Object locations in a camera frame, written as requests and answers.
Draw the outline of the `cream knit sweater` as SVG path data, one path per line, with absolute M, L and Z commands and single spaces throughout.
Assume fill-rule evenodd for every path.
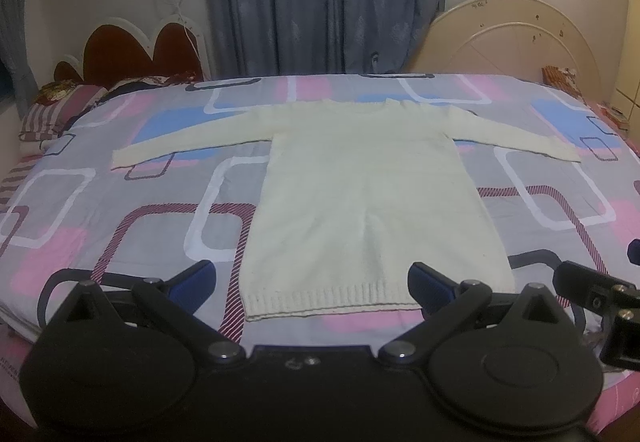
M 270 145 L 269 162 L 239 272 L 250 321 L 411 309 L 416 262 L 512 292 L 506 250 L 458 143 L 579 158 L 556 136 L 452 105 L 323 100 L 164 134 L 116 150 L 113 164 L 260 141 Z

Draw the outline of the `orange patterned cloth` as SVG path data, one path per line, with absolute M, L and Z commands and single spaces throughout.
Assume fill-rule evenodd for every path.
M 581 98 L 577 85 L 576 72 L 570 68 L 559 68 L 552 65 L 544 66 L 541 69 L 542 80 L 546 86 L 561 90 L 573 98 Z

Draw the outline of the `floral striped pillow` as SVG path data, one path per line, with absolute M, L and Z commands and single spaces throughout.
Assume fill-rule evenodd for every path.
M 111 89 L 94 84 L 60 81 L 46 84 L 22 120 L 18 139 L 40 142 L 58 138 L 82 115 L 121 94 L 174 84 L 188 84 L 200 78 L 194 72 L 174 76 L 145 76 L 120 80 Z

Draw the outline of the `red white scalloped headboard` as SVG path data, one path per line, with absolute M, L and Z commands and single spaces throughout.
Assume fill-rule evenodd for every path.
M 121 17 L 96 26 L 79 56 L 65 54 L 52 79 L 114 87 L 122 80 L 149 76 L 210 77 L 204 34 L 190 18 L 171 15 L 146 34 Z

